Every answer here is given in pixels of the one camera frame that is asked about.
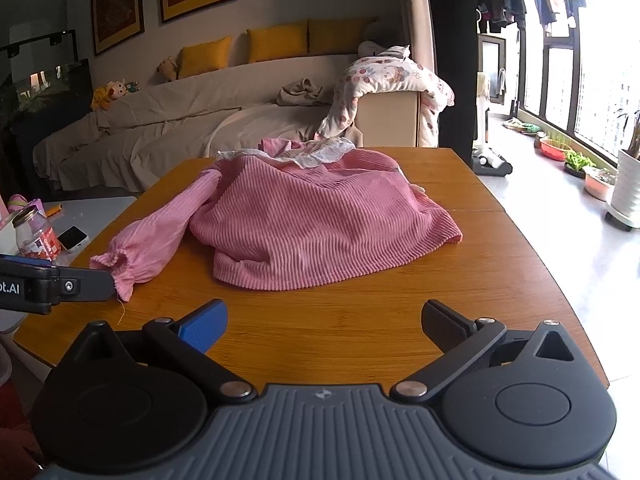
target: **black pillar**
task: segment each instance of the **black pillar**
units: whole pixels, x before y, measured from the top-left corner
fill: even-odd
[[[440,115],[440,147],[452,148],[471,167],[476,131],[478,36],[476,0],[430,0],[436,70],[456,95]]]

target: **jar lid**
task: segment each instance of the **jar lid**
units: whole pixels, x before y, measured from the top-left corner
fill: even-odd
[[[14,227],[18,227],[18,225],[22,225],[25,222],[31,220],[34,216],[38,214],[38,206],[30,205],[22,209],[16,216],[14,216]]]

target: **floral blanket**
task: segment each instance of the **floral blanket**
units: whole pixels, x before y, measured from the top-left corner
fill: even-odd
[[[453,90],[431,70],[411,59],[382,55],[363,57],[342,74],[334,90],[334,102],[320,123],[318,137],[337,137],[350,126],[358,111],[358,99],[380,92],[420,92],[418,143],[438,145],[438,114],[453,106]]]

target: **white logo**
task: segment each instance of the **white logo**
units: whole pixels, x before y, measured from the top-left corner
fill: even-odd
[[[333,395],[333,393],[331,393],[329,390],[327,390],[326,388],[323,388],[322,390],[320,390],[319,392],[314,393],[314,395],[321,400],[327,400],[329,397],[331,397]]]
[[[7,283],[0,282],[0,292],[5,292],[7,294],[20,294],[20,285],[18,283]]]

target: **glass jar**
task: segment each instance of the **glass jar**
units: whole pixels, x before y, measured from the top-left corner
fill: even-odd
[[[15,244],[22,256],[53,261],[62,252],[60,241],[37,206],[28,206],[14,217]]]

